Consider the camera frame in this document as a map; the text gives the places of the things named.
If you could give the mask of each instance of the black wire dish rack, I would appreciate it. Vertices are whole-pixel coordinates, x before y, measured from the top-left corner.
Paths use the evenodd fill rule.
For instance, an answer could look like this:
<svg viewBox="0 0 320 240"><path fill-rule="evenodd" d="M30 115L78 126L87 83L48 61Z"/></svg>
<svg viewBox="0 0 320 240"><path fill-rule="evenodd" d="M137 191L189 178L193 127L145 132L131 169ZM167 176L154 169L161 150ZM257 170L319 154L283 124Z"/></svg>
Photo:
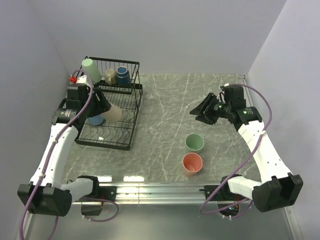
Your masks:
<svg viewBox="0 0 320 240"><path fill-rule="evenodd" d="M100 82L95 82L94 87L99 87L108 102L122 108L122 116L116 123L109 123L106 120L98 126L84 123L75 139L77 144L129 150L137 123L140 104L142 101L143 87L140 84L139 67L137 61L126 61L117 59L108 59L100 57L90 58L96 63L101 72L102 78ZM105 82L104 74L107 69L116 70L120 66L125 66L130 73L130 85L109 85Z"/></svg>

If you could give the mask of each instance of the light green cup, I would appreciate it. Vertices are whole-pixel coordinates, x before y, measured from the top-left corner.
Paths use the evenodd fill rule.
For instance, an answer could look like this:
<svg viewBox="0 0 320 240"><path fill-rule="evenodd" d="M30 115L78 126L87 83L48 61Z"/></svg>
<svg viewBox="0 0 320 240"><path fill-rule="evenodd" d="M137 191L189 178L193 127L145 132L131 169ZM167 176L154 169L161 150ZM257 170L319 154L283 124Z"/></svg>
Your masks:
<svg viewBox="0 0 320 240"><path fill-rule="evenodd" d="M205 140L202 136L196 133L189 134L185 138L185 154L188 153L199 153L204 147Z"/></svg>
<svg viewBox="0 0 320 240"><path fill-rule="evenodd" d="M97 65L94 61L90 58L87 58L82 61L81 63L82 69L88 73L89 77L91 78L92 83L98 83L101 81L101 72L99 71Z"/></svg>

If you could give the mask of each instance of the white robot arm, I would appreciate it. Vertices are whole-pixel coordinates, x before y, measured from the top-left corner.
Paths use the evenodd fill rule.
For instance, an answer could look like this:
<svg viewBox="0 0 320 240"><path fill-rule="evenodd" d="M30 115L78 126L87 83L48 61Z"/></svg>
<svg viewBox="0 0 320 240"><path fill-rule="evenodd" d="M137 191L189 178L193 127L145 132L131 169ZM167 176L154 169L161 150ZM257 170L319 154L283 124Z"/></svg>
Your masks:
<svg viewBox="0 0 320 240"><path fill-rule="evenodd" d="M210 125L215 124L218 118L228 119L254 153L253 158L259 169L261 182L235 174L245 164L243 162L229 176L222 178L221 185L216 190L229 197L230 194L236 194L253 200L260 212L293 205L303 186L302 178L300 175L293 175L279 157L265 131L266 127L258 110L253 106L246 107L242 85L226 84L221 89L224 91L224 102L209 93L190 114L197 115L196 120ZM214 195L215 193L212 193L207 198L204 206Z"/></svg>
<svg viewBox="0 0 320 240"><path fill-rule="evenodd" d="M100 88L88 88L85 75L73 83L67 87L67 98L62 100L53 114L49 142L36 172L29 184L21 184L17 192L27 210L33 214L65 216L73 202L87 195L94 198L99 192L99 181L95 176L79 176L70 184L61 183L72 143L87 117L97 116L111 108ZM33 196L31 202L27 203L30 196Z"/></svg>

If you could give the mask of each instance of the marble table surface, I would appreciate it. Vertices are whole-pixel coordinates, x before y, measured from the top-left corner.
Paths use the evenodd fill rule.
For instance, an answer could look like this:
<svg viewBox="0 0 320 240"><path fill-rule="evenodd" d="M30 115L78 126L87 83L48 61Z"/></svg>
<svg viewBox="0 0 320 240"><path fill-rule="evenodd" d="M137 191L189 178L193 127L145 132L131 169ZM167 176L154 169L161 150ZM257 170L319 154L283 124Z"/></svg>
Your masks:
<svg viewBox="0 0 320 240"><path fill-rule="evenodd" d="M238 82L233 74L141 74L142 105L131 150L72 145L62 183L80 175L97 176L101 182L220 181L250 154L249 148L226 119L215 125L196 121L189 112L225 83ZM185 138L198 133L204 138L202 170L193 177L182 173ZM260 181L251 159L240 174Z"/></svg>

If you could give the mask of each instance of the orange cup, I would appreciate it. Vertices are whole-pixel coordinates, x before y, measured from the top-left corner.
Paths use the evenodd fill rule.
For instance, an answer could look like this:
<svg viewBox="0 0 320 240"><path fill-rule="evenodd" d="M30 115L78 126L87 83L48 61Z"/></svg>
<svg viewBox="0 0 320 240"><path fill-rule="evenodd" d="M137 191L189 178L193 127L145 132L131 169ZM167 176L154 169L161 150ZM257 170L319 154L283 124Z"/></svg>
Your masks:
<svg viewBox="0 0 320 240"><path fill-rule="evenodd" d="M187 177L194 176L197 172L202 169L203 161L202 158L194 153L190 152L183 157L182 160L182 171Z"/></svg>

